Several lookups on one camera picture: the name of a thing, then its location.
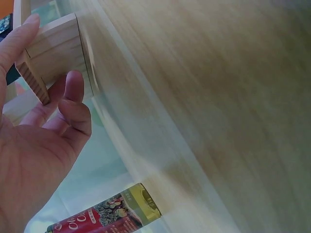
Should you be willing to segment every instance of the orange object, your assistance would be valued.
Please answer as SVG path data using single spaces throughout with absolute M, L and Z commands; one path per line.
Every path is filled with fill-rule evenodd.
M 0 0 L 0 18 L 13 13 L 14 0 Z

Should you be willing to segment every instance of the wooden block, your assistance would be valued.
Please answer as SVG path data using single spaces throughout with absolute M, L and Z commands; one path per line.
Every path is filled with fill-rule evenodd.
M 31 4 L 39 6 L 48 2 L 16 0 L 14 27 L 20 26 L 31 14 Z M 17 63 L 17 69 L 43 104 L 50 100 L 46 86 L 51 86 L 61 75 L 73 69 L 84 72 L 86 63 L 76 15 L 66 15 L 40 28 Z M 88 74 L 84 74 L 85 83 L 89 85 Z
M 13 28 L 21 26 L 30 14 L 30 0 L 14 0 Z
M 30 57 L 26 51 L 24 51 L 21 57 L 15 62 L 15 66 L 42 104 L 49 103 L 50 97 L 47 87 L 36 69 L 32 66 Z

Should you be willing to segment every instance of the wooden board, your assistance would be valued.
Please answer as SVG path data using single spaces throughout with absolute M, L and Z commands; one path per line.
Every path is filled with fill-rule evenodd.
M 20 26 L 31 13 L 31 4 L 42 1 L 15 1 L 14 27 Z M 92 96 L 79 27 L 74 13 L 65 15 L 39 29 L 32 44 L 26 48 L 16 64 L 17 70 L 26 80 L 43 104 L 49 102 L 46 86 L 51 86 L 61 75 L 70 70 L 83 73 L 86 96 Z M 31 70 L 31 76 L 24 77 Z
M 307 3 L 72 4 L 103 123 L 173 233 L 311 231 Z

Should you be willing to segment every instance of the hand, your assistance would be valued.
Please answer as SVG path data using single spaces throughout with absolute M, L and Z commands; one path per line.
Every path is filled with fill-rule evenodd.
M 89 109 L 82 104 L 84 83 L 78 71 L 50 89 L 51 103 L 38 104 L 19 126 L 2 115 L 6 73 L 36 36 L 32 15 L 0 43 L 0 233 L 21 233 L 70 171 L 91 135 Z M 59 108 L 58 115 L 47 119 Z

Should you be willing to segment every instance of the glass panel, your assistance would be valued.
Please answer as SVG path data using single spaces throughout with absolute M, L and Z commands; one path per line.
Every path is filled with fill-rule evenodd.
M 37 13 L 40 15 L 41 27 L 72 12 L 69 0 L 53 0 L 32 10 L 32 14 Z

